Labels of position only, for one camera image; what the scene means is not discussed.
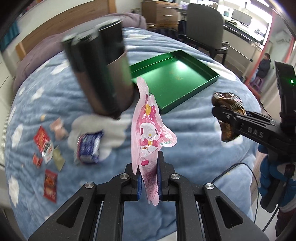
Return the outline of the blue gloved right hand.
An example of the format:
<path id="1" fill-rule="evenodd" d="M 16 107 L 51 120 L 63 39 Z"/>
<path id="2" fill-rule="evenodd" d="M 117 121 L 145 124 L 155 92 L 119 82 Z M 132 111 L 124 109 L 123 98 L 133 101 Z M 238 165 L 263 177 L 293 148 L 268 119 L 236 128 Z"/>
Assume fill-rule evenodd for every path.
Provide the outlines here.
<path id="1" fill-rule="evenodd" d="M 276 205 L 283 213 L 295 210 L 295 153 L 278 154 L 263 145 L 258 150 L 266 154 L 260 165 L 261 206 L 269 213 Z"/>

